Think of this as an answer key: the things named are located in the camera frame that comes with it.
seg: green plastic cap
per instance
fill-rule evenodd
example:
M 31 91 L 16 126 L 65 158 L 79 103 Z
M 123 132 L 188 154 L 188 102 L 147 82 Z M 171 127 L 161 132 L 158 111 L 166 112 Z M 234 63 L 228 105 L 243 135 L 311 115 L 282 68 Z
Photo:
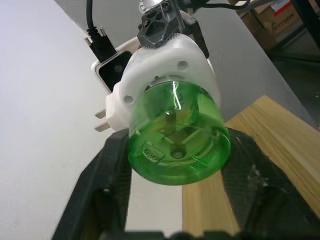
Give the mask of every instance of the green plastic cap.
M 186 81 L 153 86 L 136 100 L 129 127 L 129 163 L 163 185 L 198 182 L 221 169 L 230 137 L 210 95 Z

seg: light wood surface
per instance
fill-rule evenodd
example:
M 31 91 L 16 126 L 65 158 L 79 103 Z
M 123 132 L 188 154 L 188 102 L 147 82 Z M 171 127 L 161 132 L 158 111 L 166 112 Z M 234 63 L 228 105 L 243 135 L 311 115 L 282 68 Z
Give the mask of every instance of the light wood surface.
M 259 98 L 226 126 L 252 136 L 320 216 L 320 132 L 267 96 Z M 182 205 L 186 232 L 200 236 L 203 231 L 239 231 L 220 172 L 183 186 Z

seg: cardboard box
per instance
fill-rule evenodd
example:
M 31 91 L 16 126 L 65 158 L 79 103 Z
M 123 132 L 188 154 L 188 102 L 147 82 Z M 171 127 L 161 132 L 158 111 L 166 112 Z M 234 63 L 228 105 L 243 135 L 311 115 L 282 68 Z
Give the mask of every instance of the cardboard box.
M 264 51 L 269 51 L 277 44 L 252 11 L 247 12 L 241 19 Z
M 313 8 L 316 8 L 315 0 L 311 0 L 310 3 Z M 290 0 L 276 0 L 271 4 L 267 3 L 255 9 L 255 12 L 257 18 L 273 36 L 278 35 L 300 19 Z

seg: black metal frame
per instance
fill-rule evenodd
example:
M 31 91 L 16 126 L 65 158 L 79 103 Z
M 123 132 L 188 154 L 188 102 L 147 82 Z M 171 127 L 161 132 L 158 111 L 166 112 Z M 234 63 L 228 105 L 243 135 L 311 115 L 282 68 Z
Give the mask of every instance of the black metal frame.
M 300 34 L 304 29 L 307 29 L 312 36 L 315 44 L 320 49 L 320 20 L 313 7 L 308 0 L 291 0 L 292 5 L 299 14 L 303 25 L 293 31 L 284 40 L 278 43 L 269 53 L 270 58 L 277 58 L 281 60 L 297 60 L 309 63 L 320 63 L 320 56 L 310 55 L 310 54 L 299 54 L 299 53 L 289 53 L 282 52 L 281 48 L 292 41 L 298 34 Z M 320 0 L 316 0 L 317 5 L 320 8 Z
M 320 20 L 308 0 L 291 0 L 305 27 L 311 34 L 315 44 L 320 49 Z

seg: mounting screw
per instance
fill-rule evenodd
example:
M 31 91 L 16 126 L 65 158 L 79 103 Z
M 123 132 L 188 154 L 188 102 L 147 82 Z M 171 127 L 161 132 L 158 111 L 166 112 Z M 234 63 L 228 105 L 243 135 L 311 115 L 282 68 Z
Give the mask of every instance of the mounting screw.
M 162 4 L 163 10 L 168 11 L 170 9 L 170 4 L 166 1 Z

